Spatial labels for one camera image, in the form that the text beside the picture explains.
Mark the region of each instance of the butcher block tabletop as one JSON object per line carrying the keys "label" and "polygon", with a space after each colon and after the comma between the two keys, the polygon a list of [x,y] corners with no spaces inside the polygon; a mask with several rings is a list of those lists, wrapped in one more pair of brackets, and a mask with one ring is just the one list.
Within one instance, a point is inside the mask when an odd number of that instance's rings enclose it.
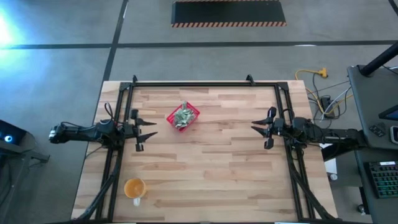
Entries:
{"label": "butcher block tabletop", "polygon": [[[287,82],[295,116],[312,118],[303,81]],[[95,122],[109,119],[104,104],[115,109],[119,84],[104,82]],[[183,101],[200,115],[180,133],[166,117]],[[157,123],[141,126],[142,133],[158,133],[144,143],[143,152],[136,152],[135,139],[126,141],[113,221],[297,221],[282,138],[276,136],[274,147],[265,150],[264,139],[251,129],[251,121],[264,119],[271,106],[276,107],[273,87],[135,87],[131,108],[138,109],[145,121]],[[87,154],[99,146],[89,143]],[[98,193],[105,159],[106,149],[100,149],[85,160],[72,218],[81,215]],[[320,148],[306,148],[304,161],[310,189],[336,217]],[[148,188],[138,207],[123,189],[135,177]],[[300,199],[308,217],[302,192]]]}

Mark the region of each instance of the red plastic basket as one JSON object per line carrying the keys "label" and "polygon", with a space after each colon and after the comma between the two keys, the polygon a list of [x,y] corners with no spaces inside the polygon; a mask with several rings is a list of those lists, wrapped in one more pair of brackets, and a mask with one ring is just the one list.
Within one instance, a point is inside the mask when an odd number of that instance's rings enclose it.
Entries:
{"label": "red plastic basket", "polygon": [[[173,113],[171,113],[168,117],[167,117],[167,121],[173,126],[174,126],[174,113],[178,110],[182,108],[182,105],[180,105],[178,108],[176,108]],[[197,120],[197,118],[199,117],[200,111],[198,111],[194,106],[192,106],[189,102],[187,102],[187,108],[193,110],[193,114],[195,115],[195,118],[189,122],[189,124],[187,125],[187,127],[183,127],[183,128],[176,128],[179,132],[184,132],[193,122],[195,122]]]}

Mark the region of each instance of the orange cup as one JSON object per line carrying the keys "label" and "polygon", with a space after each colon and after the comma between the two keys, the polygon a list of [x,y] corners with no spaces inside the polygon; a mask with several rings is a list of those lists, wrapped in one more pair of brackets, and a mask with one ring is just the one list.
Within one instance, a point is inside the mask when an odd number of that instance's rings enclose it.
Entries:
{"label": "orange cup", "polygon": [[135,206],[139,206],[141,198],[147,192],[147,186],[143,180],[140,178],[129,179],[126,184],[124,184],[124,193],[127,197],[133,199]]}

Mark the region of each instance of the cup handle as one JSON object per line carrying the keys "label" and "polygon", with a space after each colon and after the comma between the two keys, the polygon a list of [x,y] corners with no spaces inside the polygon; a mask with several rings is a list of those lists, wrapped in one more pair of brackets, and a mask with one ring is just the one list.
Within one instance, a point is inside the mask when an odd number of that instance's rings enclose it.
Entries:
{"label": "cup handle", "polygon": [[134,198],[132,202],[134,203],[134,206],[139,206],[139,204],[141,203],[141,198]]}

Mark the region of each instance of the gray floor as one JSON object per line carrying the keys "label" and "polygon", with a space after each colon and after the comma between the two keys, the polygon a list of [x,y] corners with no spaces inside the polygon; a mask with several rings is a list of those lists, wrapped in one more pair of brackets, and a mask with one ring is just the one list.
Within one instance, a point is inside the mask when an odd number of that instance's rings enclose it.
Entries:
{"label": "gray floor", "polygon": [[[172,29],[171,0],[130,1],[120,43],[208,41],[391,40],[397,15],[385,0],[281,0],[287,27]],[[110,44],[122,0],[0,0],[1,44]],[[328,69],[324,88],[348,80],[346,68],[368,63],[386,45],[327,47],[223,47],[118,49],[110,80],[288,80],[298,69]],[[51,126],[93,121],[109,49],[0,50],[0,119],[37,138],[48,164],[32,169],[13,199],[8,223],[48,223],[70,218],[87,143],[54,145]],[[392,60],[388,65],[397,65]],[[313,88],[312,75],[301,79]],[[322,92],[336,97],[349,85]],[[332,128],[361,128],[354,99]],[[360,183],[352,154],[338,158],[332,184],[340,218],[370,222],[356,212]]]}

